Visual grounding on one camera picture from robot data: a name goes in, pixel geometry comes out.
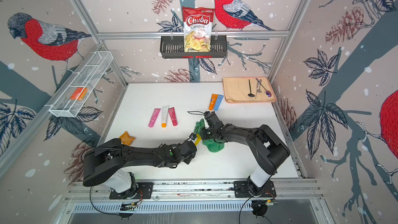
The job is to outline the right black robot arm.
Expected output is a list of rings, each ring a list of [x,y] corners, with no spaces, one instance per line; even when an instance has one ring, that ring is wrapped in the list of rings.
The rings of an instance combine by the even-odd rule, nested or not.
[[[250,148],[258,165],[247,179],[247,188],[250,194],[258,196],[290,156],[287,145],[266,124],[258,128],[223,124],[215,112],[205,112],[204,120],[208,127],[201,131],[202,139],[213,139],[217,144],[239,143]]]

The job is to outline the Chuba cassava chips bag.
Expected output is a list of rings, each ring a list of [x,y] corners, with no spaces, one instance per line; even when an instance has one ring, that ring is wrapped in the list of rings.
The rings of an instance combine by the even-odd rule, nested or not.
[[[183,7],[184,52],[210,52],[214,9]]]

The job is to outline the orange toothpaste tube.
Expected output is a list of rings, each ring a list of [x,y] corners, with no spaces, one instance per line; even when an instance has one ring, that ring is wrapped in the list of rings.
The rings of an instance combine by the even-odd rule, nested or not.
[[[214,105],[215,105],[215,103],[217,101],[217,98],[218,98],[217,94],[212,94],[211,95],[211,99],[210,99],[210,103],[209,103],[209,107],[208,107],[208,109],[210,111],[212,111],[214,109]]]

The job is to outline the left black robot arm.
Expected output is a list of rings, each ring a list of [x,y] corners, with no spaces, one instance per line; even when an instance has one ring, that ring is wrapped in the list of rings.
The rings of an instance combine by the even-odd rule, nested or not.
[[[161,144],[157,148],[132,147],[122,144],[120,139],[112,139],[83,156],[83,185],[100,185],[125,167],[152,166],[174,169],[182,162],[189,164],[196,152],[197,147],[190,139],[181,144]]]

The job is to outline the red pink toothpaste tube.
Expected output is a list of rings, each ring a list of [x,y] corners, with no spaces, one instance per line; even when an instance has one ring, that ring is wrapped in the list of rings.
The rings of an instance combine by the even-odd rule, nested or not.
[[[173,126],[177,126],[178,122],[177,122],[176,112],[175,112],[174,107],[169,108],[169,115],[170,115]]]

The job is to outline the green cleaning cloth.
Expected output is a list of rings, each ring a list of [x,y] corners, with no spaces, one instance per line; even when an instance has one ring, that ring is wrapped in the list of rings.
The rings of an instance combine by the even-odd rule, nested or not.
[[[205,122],[204,122],[204,119],[201,119],[200,121],[196,122],[194,133],[196,135],[199,134],[201,136],[201,131],[204,129],[205,129]],[[202,139],[200,142],[202,142],[202,144],[205,145],[207,147],[207,149],[213,153],[223,150],[224,146],[225,146],[224,143],[217,143],[217,142],[215,142],[214,139],[208,139],[208,140]]]

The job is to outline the blue toothpaste tube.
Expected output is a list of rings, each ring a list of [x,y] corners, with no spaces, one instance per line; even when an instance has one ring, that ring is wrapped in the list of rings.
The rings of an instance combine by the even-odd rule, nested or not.
[[[219,107],[220,107],[220,105],[221,105],[221,102],[222,102],[223,98],[224,98],[224,96],[221,95],[221,94],[219,94],[219,95],[217,96],[217,99],[216,99],[216,102],[215,102],[215,105],[214,105],[214,108],[213,108],[214,111],[217,111],[217,110],[219,109]]]

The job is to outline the magenta toothpaste tube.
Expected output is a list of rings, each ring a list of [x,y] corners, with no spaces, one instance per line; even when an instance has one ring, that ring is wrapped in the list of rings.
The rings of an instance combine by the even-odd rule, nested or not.
[[[156,120],[157,120],[157,118],[158,118],[158,115],[159,115],[160,111],[161,111],[160,108],[155,108],[155,109],[153,110],[153,113],[152,113],[151,118],[150,118],[150,122],[149,122],[149,124],[148,124],[148,126],[149,126],[150,128],[153,128],[153,127],[154,127],[154,124],[155,124],[155,122],[156,122]]]

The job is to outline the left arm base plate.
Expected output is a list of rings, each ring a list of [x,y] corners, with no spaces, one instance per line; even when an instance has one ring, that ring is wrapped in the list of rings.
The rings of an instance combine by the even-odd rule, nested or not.
[[[109,198],[111,200],[150,199],[153,192],[153,186],[154,183],[151,182],[138,182],[135,183],[131,189],[123,193],[117,193],[114,189],[112,189]]]

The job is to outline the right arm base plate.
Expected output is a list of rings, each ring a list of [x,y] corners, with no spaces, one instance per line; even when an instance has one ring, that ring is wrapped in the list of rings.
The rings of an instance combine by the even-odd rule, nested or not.
[[[268,180],[262,187],[249,181],[234,181],[233,190],[236,198],[275,198],[277,196],[274,183]]]

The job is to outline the white toothpaste tube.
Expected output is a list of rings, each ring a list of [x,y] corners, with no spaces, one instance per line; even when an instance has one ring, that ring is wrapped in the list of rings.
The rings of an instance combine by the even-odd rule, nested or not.
[[[162,106],[161,108],[161,127],[165,128],[167,127],[167,119],[169,115],[169,106]]]

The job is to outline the yellow toothpaste tube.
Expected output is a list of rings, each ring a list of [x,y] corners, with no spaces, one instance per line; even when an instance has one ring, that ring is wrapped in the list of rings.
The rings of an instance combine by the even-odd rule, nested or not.
[[[200,143],[201,140],[202,140],[201,136],[199,134],[197,134],[197,138],[194,142],[195,146],[198,146],[198,144]]]

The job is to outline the orange snack packet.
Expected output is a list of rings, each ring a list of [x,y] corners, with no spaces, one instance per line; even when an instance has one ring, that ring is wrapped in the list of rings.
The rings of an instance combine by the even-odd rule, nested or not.
[[[122,135],[119,136],[119,139],[121,140],[121,143],[123,145],[130,146],[136,138],[130,136],[129,133],[125,131]]]

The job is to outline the black spoon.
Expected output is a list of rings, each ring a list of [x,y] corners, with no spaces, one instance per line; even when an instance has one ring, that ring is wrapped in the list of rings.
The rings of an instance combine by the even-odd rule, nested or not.
[[[249,96],[249,97],[255,97],[255,95],[252,93],[251,81],[249,80],[248,83],[249,83],[249,93],[248,93],[248,96]]]

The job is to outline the iridescent purple spoon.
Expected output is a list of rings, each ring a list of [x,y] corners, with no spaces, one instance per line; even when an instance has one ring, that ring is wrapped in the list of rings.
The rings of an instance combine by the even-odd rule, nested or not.
[[[269,90],[267,90],[267,89],[262,85],[261,80],[256,79],[256,81],[257,81],[257,82],[259,83],[259,85],[265,90],[266,95],[267,95],[268,97],[272,97],[272,93],[271,93]]]

